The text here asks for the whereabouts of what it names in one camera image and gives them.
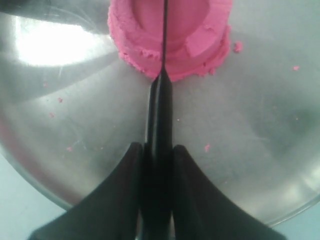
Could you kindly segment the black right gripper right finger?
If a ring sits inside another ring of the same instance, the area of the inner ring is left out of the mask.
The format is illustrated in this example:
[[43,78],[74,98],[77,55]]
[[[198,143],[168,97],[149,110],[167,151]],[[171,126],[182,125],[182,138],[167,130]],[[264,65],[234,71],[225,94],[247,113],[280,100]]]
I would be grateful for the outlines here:
[[187,149],[173,148],[173,220],[178,240],[284,240],[205,176]]

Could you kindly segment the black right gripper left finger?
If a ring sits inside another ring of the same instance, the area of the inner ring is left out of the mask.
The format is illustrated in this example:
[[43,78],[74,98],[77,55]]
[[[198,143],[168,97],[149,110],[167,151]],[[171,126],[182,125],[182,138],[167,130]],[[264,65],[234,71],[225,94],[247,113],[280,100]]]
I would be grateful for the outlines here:
[[131,143],[112,173],[63,215],[35,230],[31,240],[134,240],[143,147]]

